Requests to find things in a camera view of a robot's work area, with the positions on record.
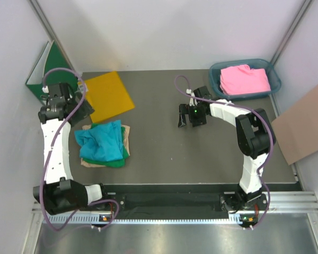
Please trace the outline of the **yellow folder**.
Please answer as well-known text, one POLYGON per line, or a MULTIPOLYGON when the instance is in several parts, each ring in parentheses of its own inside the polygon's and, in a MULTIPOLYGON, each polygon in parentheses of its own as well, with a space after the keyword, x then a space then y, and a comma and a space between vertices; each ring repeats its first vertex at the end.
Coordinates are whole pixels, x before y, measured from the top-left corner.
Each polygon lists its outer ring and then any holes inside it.
POLYGON ((93 123, 99 123, 135 108, 119 74, 112 71, 84 81, 86 100, 93 107, 93 123))

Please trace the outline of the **teal t shirt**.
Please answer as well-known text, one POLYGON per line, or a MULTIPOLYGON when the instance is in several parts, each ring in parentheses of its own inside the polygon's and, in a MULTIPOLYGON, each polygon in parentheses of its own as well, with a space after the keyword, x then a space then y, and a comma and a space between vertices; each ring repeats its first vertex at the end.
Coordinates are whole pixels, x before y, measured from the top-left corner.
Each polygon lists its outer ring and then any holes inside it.
POLYGON ((98 124, 88 130, 77 130, 74 135, 77 144, 80 146, 80 158, 101 162, 123 158, 120 120, 98 124))

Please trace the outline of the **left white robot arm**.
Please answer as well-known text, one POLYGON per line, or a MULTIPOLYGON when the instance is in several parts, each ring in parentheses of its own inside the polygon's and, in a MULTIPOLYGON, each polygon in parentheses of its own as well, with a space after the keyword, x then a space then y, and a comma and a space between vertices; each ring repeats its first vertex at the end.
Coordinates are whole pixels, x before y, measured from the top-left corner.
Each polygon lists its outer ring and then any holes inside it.
POLYGON ((108 207, 110 198, 101 184, 83 185, 73 179, 69 163, 69 134, 91 107, 76 108, 82 98, 68 83, 48 86, 46 103, 41 107, 40 120, 44 140, 44 167, 41 184, 33 188, 33 196, 50 215, 87 208, 108 207))

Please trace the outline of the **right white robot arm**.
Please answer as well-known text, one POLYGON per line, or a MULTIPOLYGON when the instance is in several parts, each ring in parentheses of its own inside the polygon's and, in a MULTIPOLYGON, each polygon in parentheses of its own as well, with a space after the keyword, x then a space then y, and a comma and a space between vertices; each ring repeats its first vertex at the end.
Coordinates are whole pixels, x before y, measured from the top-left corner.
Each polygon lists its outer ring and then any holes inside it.
POLYGON ((205 125, 208 115, 236 128, 238 147, 243 154, 243 171, 237 191, 223 199, 223 207, 230 213, 250 209, 262 195, 264 164, 275 144, 265 111, 235 105, 225 99, 215 101, 205 86, 195 90, 188 88, 185 95, 190 101, 179 106, 180 128, 188 122, 193 127, 205 125))

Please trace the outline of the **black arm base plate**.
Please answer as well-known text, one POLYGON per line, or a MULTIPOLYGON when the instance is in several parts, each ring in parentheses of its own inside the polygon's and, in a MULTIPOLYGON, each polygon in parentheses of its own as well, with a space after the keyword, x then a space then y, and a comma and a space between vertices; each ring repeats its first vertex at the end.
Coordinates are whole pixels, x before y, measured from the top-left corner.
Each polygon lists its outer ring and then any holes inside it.
POLYGON ((122 211, 136 208, 154 208, 172 211, 174 208, 209 208, 213 211, 240 211, 266 208, 267 198, 260 194, 256 198, 245 198, 237 192, 151 192, 151 193, 105 193, 104 199, 119 203, 122 211))

